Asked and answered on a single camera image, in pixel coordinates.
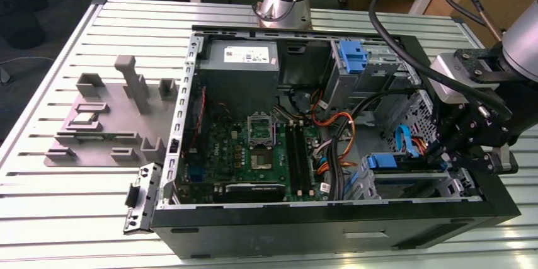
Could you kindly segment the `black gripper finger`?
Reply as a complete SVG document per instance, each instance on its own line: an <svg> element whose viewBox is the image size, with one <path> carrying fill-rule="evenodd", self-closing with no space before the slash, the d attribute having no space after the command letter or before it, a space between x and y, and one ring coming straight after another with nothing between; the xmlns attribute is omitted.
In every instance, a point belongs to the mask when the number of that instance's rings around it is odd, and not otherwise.
<svg viewBox="0 0 538 269"><path fill-rule="evenodd" d="M442 155L447 156L447 162L455 168L499 175L503 172L502 152L499 147L486 151L474 138L458 143L446 144L442 147Z"/></svg>
<svg viewBox="0 0 538 269"><path fill-rule="evenodd" d="M463 122L468 106L463 103L448 105L439 103L434 107L432 122L435 125L435 139L426 149L427 156L439 156L451 152L462 140L459 122Z"/></svg>

